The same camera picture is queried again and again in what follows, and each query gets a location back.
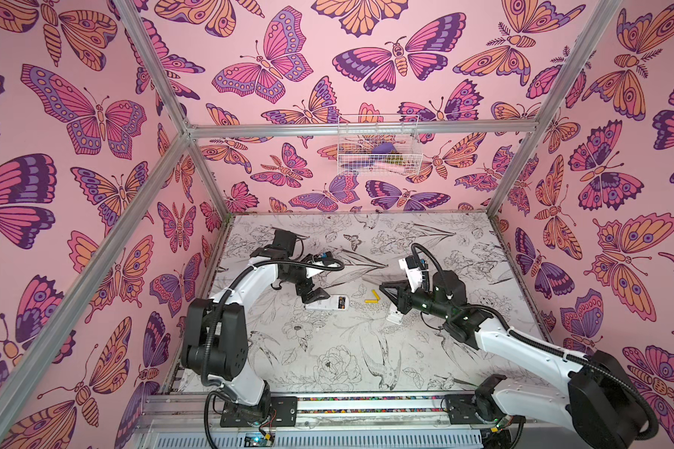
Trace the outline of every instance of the metal frame bar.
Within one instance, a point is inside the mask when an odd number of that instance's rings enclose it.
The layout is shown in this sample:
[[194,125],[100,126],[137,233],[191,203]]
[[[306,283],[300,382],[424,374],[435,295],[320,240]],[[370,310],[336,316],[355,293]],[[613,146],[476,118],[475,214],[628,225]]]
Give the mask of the metal frame bar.
[[23,406],[47,372],[55,354],[63,346],[67,334],[78,323],[95,291],[120,255],[120,250],[128,243],[145,211],[157,197],[164,180],[182,155],[181,148],[186,144],[187,134],[181,134],[172,142],[135,199],[95,251],[90,263],[65,294],[45,328],[30,345],[20,364],[0,388],[0,443],[12,424],[18,420]]
[[557,75],[557,79],[554,81],[547,99],[539,109],[539,113],[537,114],[537,129],[530,132],[522,141],[522,145],[517,150],[517,154],[514,155],[512,163],[510,163],[499,187],[497,187],[497,191],[494,192],[492,200],[489,202],[489,207],[486,209],[488,216],[494,216],[507,197],[507,193],[522,172],[522,168],[529,160],[535,148],[537,148],[542,134],[547,130],[549,122],[554,117],[554,114],[557,113],[559,106],[561,106],[566,94],[574,84],[576,77],[582,71],[584,63],[589,59],[589,56],[599,43],[599,39],[611,23],[611,19],[617,13],[621,3],[622,0],[602,0],[594,8],[592,16],[576,40],[574,49],[559,71],[559,75]]
[[[492,131],[534,131],[538,128],[536,120],[474,120],[474,121],[421,121],[421,133],[470,133]],[[395,134],[403,130],[404,123],[350,123],[348,132],[354,134]],[[286,137],[286,136],[336,136],[339,123],[321,123],[307,125],[232,125],[197,126],[188,130],[193,139],[211,137]]]

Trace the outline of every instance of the purple butterfly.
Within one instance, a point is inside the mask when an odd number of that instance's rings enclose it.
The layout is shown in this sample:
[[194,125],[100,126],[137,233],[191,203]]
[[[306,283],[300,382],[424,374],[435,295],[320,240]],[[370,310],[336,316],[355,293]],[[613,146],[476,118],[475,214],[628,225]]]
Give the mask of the purple butterfly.
[[135,388],[135,392],[127,401],[127,407],[122,414],[120,426],[117,428],[117,436],[115,436],[115,449],[122,449],[127,442],[132,438],[132,434],[137,427],[138,419],[142,416],[142,407],[145,399],[148,396],[156,394],[160,390],[160,384],[153,381],[140,382]]
[[512,157],[514,157],[514,153],[510,151],[510,148],[512,148],[512,145],[509,147],[500,147],[497,150],[497,153],[494,154],[494,158],[492,159],[491,169],[484,166],[484,173],[475,173],[474,175],[458,177],[454,181],[454,184],[462,184],[467,188],[474,187],[477,190],[484,190],[486,192],[495,190],[499,185],[502,176],[504,176],[504,172],[507,171],[510,162],[512,162]]
[[544,256],[535,251],[529,236],[521,228],[514,232],[514,246],[521,253],[517,254],[517,263],[522,274],[530,272],[532,277],[537,276],[534,290],[541,292],[546,299],[552,298],[552,290],[557,296],[574,290],[574,281],[564,270],[555,264],[542,262]]
[[449,52],[462,35],[467,16],[456,12],[442,16],[417,31],[403,47],[400,40],[392,44],[392,51],[384,48],[365,47],[350,49],[332,60],[338,72],[351,80],[364,81],[364,90],[391,91],[397,83],[397,71],[407,76],[407,64],[418,80],[424,81],[434,70],[442,70],[448,60],[444,55],[428,52]]
[[576,298],[573,308],[560,308],[562,326],[571,333],[571,337],[564,339],[564,347],[593,355],[594,344],[602,340],[592,341],[591,338],[599,332],[604,320],[604,303],[602,294],[589,289],[584,297]]
[[357,192],[354,191],[357,184],[355,175],[337,175],[330,183],[329,190],[325,184],[322,192],[313,190],[314,193],[297,195],[289,200],[289,204],[305,209],[317,208],[323,212],[334,212],[339,208],[337,202],[351,204],[359,200]]
[[306,177],[312,177],[312,172],[306,168],[307,161],[297,156],[297,150],[286,143],[282,145],[282,162],[277,156],[270,155],[274,165],[261,164],[266,170],[276,170],[273,172],[262,172],[252,175],[251,178],[261,183],[270,183],[277,186],[289,185],[290,187],[302,187],[300,181]]
[[142,365],[138,368],[139,374],[135,378],[135,384],[138,380],[150,380],[157,377],[160,371],[155,366],[162,365],[170,357],[170,333],[165,333],[164,330],[160,314],[157,312],[150,314],[142,343],[142,363],[145,366],[144,369]]
[[291,6],[278,12],[267,25],[262,49],[256,62],[240,62],[225,67],[212,85],[218,92],[234,92],[241,97],[257,94],[271,103],[285,94],[285,85],[277,77],[301,81],[312,73],[312,68],[299,51],[306,38],[300,29],[302,14]]
[[435,208],[449,201],[450,198],[446,193],[413,193],[416,190],[407,189],[402,192],[399,188],[384,181],[367,181],[365,187],[369,196],[374,198],[371,204],[385,210],[396,204],[398,208],[404,206],[405,212],[426,211],[426,208]]
[[190,302],[195,299],[195,288],[200,275],[202,256],[196,253],[190,258],[184,274],[162,274],[150,283],[150,294],[157,297],[160,304],[167,303],[170,315],[175,316],[182,308],[182,298]]

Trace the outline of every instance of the pink butterfly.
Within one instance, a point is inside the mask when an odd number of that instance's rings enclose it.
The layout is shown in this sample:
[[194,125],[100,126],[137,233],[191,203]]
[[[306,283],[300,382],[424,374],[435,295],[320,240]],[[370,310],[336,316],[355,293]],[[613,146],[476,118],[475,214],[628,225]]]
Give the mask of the pink butterfly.
[[162,219],[164,236],[170,239],[170,249],[173,253],[177,252],[177,247],[185,247],[185,251],[189,248],[189,237],[195,230],[192,222],[197,216],[197,208],[195,206],[189,208],[185,214],[185,204],[182,203],[182,210],[178,213],[177,206],[172,203],[172,212],[165,207],[161,202],[157,202],[157,212]]
[[338,202],[351,204],[359,200],[357,192],[354,191],[357,184],[355,175],[337,175],[330,183],[329,189],[325,184],[321,192],[314,190],[312,193],[298,195],[289,200],[289,204],[305,209],[317,208],[323,212],[334,212],[339,208]]
[[215,206],[208,204],[206,201],[200,204],[200,210],[205,216],[205,226],[207,230],[212,232],[215,229],[220,229],[222,227],[222,218],[220,213],[215,208]]
[[241,97],[257,94],[270,103],[277,103],[285,94],[285,85],[279,79],[286,77],[296,82],[312,73],[307,60],[299,53],[306,41],[300,29],[301,20],[302,14],[291,6],[278,12],[264,33],[264,57],[258,54],[257,62],[225,67],[212,80],[215,89]]
[[367,181],[364,184],[369,196],[374,198],[372,205],[377,205],[384,210],[390,209],[396,205],[398,208],[404,206],[405,212],[426,211],[427,208],[435,208],[449,201],[449,195],[445,193],[426,192],[414,193],[414,190],[404,189],[404,192],[395,185],[385,183],[384,181]]
[[507,171],[507,167],[510,162],[512,162],[512,157],[514,157],[514,153],[510,151],[510,148],[512,148],[512,145],[509,147],[500,147],[497,150],[497,153],[494,154],[494,158],[492,159],[491,169],[484,166],[484,173],[458,177],[454,184],[462,184],[466,188],[474,187],[477,190],[484,190],[486,192],[491,192],[496,189],[502,176],[504,176],[504,172]]
[[20,79],[40,97],[45,112],[67,123],[75,153],[97,155],[102,141],[107,140],[113,155],[132,159],[132,137],[140,135],[147,120],[142,106],[119,100],[104,110],[97,101],[92,107],[80,90],[63,77],[34,65],[23,64]]
[[525,217],[529,213],[529,198],[527,197],[527,191],[524,189],[525,187],[529,187],[530,183],[527,183],[527,178],[534,173],[538,163],[539,158],[537,155],[534,155],[534,157],[527,161],[507,195],[512,205],[517,206],[517,210],[524,211]]
[[449,52],[462,35],[467,16],[456,12],[442,16],[426,24],[403,47],[397,39],[392,50],[375,47],[350,49],[332,60],[332,65],[342,75],[354,81],[364,81],[364,90],[377,89],[391,91],[397,82],[397,72],[407,76],[407,64],[418,80],[424,81],[434,70],[442,70],[448,60],[444,55],[431,52]]
[[266,170],[278,170],[274,172],[262,172],[252,175],[251,178],[261,183],[270,183],[273,185],[289,185],[290,187],[302,187],[300,181],[305,177],[312,177],[312,172],[305,168],[307,161],[302,157],[297,156],[295,148],[285,142],[282,145],[282,162],[277,156],[270,155],[274,161],[274,165],[261,164],[262,168]]
[[[147,36],[150,38],[150,41],[152,42],[152,47],[155,49],[155,52],[157,53],[157,57],[160,59],[162,68],[164,68],[165,72],[167,73],[167,79],[170,80],[170,85],[172,86],[174,94],[177,95],[178,97],[193,98],[195,100],[199,100],[200,96],[198,94],[175,81],[177,79],[180,79],[180,76],[175,72],[202,73],[205,71],[205,69],[203,67],[199,67],[194,62],[190,62],[187,59],[184,59],[181,56],[171,55],[170,49],[167,48],[167,45],[165,45],[165,43],[162,41],[162,37],[157,33],[154,23],[151,20],[143,19],[142,24],[145,27],[145,31],[147,31]],[[142,94],[147,88],[148,84],[151,89],[154,89],[152,77],[150,77],[150,74],[147,72],[147,69],[145,68],[145,63],[142,60],[142,56],[140,56],[140,54],[137,52],[135,44],[133,43],[130,34],[127,32],[127,29],[125,29],[125,35],[127,36],[127,41],[130,42],[130,47],[132,48],[132,51],[135,54],[135,60],[137,60],[137,63],[139,64],[139,67],[137,67],[137,81],[136,81],[137,86],[135,87],[135,92],[137,94]],[[157,115],[160,115],[162,113],[163,103],[160,94],[155,93],[155,95],[157,96],[156,98]]]
[[230,195],[225,192],[225,203],[227,210],[232,213],[247,211],[248,208],[255,208],[259,204],[257,197],[249,192],[249,188],[244,181],[234,184]]

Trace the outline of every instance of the wire basket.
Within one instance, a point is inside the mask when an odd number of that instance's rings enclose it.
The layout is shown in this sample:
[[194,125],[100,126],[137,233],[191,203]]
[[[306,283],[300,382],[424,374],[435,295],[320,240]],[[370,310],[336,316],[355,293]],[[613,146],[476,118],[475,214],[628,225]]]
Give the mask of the wire basket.
[[[395,116],[395,121],[385,123],[361,114],[340,116],[338,175],[410,176],[419,172],[422,148],[418,141],[418,121],[406,121],[406,116],[400,114],[385,115]],[[414,119],[415,116],[409,116],[409,120]],[[373,123],[374,130],[366,126],[367,123]]]

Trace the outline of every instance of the wire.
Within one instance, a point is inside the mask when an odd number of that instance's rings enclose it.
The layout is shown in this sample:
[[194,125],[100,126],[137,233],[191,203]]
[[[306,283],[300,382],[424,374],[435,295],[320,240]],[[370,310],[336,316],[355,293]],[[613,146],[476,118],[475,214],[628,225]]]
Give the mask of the wire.
[[425,326],[427,326],[428,328],[434,329],[434,330],[442,330],[443,329],[442,326],[440,326],[438,328],[433,328],[432,326],[428,325],[427,322],[425,321],[425,313],[424,312],[420,312],[420,317],[422,318],[422,323],[424,323]]
[[514,436],[510,449],[517,447],[517,443],[519,443],[519,439],[522,437],[522,432],[524,431],[524,423],[527,421],[527,418],[524,418],[523,416],[515,416],[515,418],[519,419],[519,427],[517,427],[517,435]]

